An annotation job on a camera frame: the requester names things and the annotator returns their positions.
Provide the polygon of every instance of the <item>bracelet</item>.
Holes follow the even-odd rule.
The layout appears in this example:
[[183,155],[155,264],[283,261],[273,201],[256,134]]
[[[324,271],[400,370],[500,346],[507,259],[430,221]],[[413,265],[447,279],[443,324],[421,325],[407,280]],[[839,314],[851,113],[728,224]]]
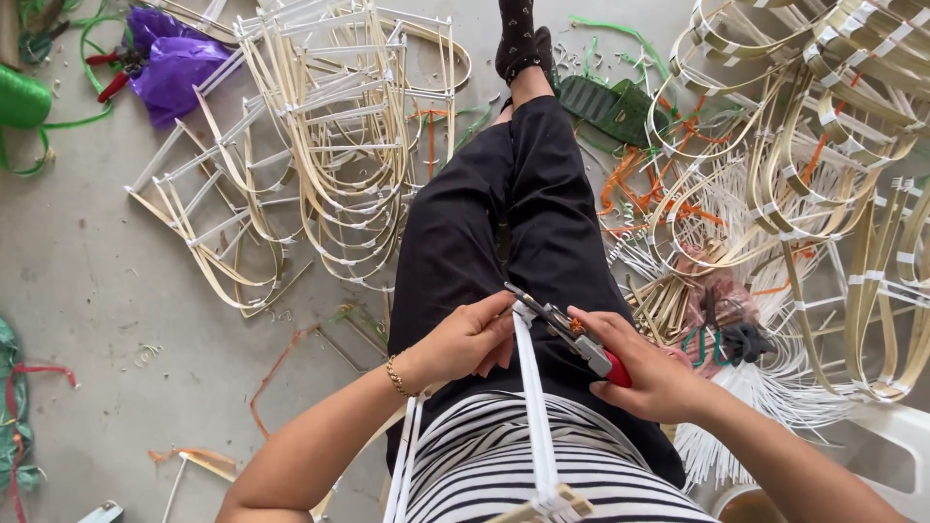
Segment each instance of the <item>bracelet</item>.
[[419,391],[417,391],[417,392],[414,393],[414,394],[410,394],[410,393],[408,393],[406,390],[404,390],[404,382],[402,382],[400,376],[398,376],[398,375],[394,372],[394,359],[395,359],[396,357],[397,357],[397,355],[393,355],[393,356],[389,357],[389,358],[388,358],[388,365],[387,365],[388,376],[391,376],[391,381],[394,383],[394,388],[397,389],[397,392],[401,393],[401,396],[403,396],[403,397],[417,397],[417,396],[419,396]]

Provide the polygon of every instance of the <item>striped shirt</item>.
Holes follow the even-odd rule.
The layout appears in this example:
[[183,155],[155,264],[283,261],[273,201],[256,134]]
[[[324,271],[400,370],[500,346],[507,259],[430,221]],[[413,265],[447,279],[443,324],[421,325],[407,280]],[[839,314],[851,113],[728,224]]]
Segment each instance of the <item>striped shirt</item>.
[[[653,474],[616,426],[568,399],[545,395],[559,481],[594,505],[586,522],[716,521]],[[470,396],[419,439],[410,523],[483,523],[536,495],[522,393]]]

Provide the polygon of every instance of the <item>red handle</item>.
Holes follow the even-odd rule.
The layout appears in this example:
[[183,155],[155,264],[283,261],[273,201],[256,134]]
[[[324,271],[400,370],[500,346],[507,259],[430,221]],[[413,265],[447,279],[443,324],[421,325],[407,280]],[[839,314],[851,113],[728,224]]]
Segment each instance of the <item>red handle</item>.
[[126,73],[120,71],[119,73],[116,74],[116,77],[113,79],[113,81],[110,82],[110,85],[108,85],[107,88],[103,89],[103,91],[98,95],[97,101],[100,103],[104,103],[105,101],[109,100],[110,97],[116,94],[116,91],[123,88],[123,86],[128,81],[129,81],[129,76],[126,75]]
[[114,51],[108,55],[95,55],[92,57],[87,57],[86,60],[84,60],[84,62],[87,65],[102,65],[104,63],[110,63],[112,61],[117,61],[117,60],[119,59],[116,58],[116,51]]
[[604,376],[608,381],[614,385],[629,389],[633,386],[633,380],[630,379],[630,373],[627,372],[627,368],[623,367],[623,364],[620,363],[620,360],[617,357],[610,353],[610,351],[602,348],[604,355],[607,356],[607,359],[610,360],[612,368],[610,372],[607,372],[607,375]]

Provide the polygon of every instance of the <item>woman's left hand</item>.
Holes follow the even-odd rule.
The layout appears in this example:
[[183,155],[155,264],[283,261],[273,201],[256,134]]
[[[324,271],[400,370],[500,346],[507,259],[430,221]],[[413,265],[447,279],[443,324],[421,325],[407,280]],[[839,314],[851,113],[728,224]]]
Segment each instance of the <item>woman's left hand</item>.
[[516,299],[502,290],[471,305],[461,305],[425,338],[394,360],[407,390],[449,382],[469,374],[507,368],[513,352],[513,317],[501,315]]

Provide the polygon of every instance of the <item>black sock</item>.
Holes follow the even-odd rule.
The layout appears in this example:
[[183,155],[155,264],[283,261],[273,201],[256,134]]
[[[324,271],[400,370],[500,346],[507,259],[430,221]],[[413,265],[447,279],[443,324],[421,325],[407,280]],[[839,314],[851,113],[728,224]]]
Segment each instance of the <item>black sock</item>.
[[548,79],[554,63],[552,59],[552,33],[549,32],[548,27],[543,25],[536,29],[534,40],[536,41],[536,52],[539,54],[539,67],[542,68],[543,74]]
[[510,85],[523,69],[540,65],[533,35],[533,0],[498,0],[498,6],[503,28],[494,66]]

